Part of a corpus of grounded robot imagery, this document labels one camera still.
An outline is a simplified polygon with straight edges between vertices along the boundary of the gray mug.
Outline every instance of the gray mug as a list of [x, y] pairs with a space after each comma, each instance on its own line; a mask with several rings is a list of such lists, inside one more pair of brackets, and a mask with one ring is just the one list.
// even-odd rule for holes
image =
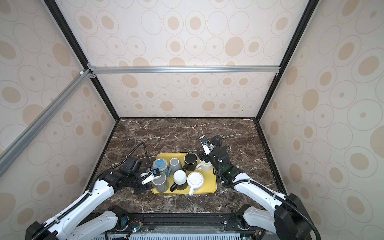
[[160, 177], [152, 180], [152, 185], [160, 192], [166, 192], [169, 189], [169, 183], [165, 173], [160, 172]]
[[181, 170], [181, 162], [176, 157], [172, 158], [169, 161], [169, 169], [167, 172], [167, 177], [173, 175], [177, 170]]

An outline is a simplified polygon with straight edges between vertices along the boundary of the white mug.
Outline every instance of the white mug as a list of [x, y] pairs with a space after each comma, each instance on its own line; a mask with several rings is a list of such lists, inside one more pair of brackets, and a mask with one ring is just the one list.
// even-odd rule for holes
[[196, 166], [197, 170], [203, 170], [203, 172], [212, 171], [213, 166], [211, 162], [206, 163], [205, 161], [200, 161], [200, 163]]
[[199, 190], [203, 186], [204, 177], [199, 172], [192, 172], [187, 177], [187, 183], [191, 188], [188, 195], [192, 196], [195, 191]]

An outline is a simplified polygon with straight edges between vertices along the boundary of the black mug handle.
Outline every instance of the black mug handle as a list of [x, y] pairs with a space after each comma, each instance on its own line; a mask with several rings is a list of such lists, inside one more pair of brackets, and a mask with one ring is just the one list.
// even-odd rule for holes
[[187, 169], [188, 169], [188, 165], [187, 164], [184, 164], [184, 166], [181, 168], [181, 170], [183, 170], [184, 172], [187, 172]]
[[176, 183], [173, 183], [169, 190], [173, 192], [174, 190], [176, 190], [176, 187], [177, 187]]

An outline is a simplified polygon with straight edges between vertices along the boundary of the horizontal metal beam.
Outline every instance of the horizontal metal beam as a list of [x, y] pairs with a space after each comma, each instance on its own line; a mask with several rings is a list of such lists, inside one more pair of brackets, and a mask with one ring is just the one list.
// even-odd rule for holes
[[93, 73], [257, 73], [279, 72], [280, 66], [92, 67]]
[[73, 93], [81, 86], [85, 79], [90, 76], [89, 70], [84, 70], [83, 74], [78, 75], [59, 96], [31, 123], [11, 145], [3, 152], [0, 157], [0, 176], [11, 166], [17, 157], [32, 142], [37, 134], [47, 125], [55, 116]]

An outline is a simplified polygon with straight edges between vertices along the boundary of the patterned wall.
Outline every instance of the patterned wall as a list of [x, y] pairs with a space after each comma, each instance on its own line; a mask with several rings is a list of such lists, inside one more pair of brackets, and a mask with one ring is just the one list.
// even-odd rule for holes
[[94, 66], [279, 65], [308, 0], [57, 0]]
[[384, 1], [324, 0], [261, 124], [324, 240], [384, 236]]
[[254, 117], [275, 74], [99, 76], [120, 117]]
[[85, 188], [114, 126], [87, 80], [0, 177], [0, 239], [24, 239]]
[[81, 69], [40, 2], [0, 1], [0, 153]]

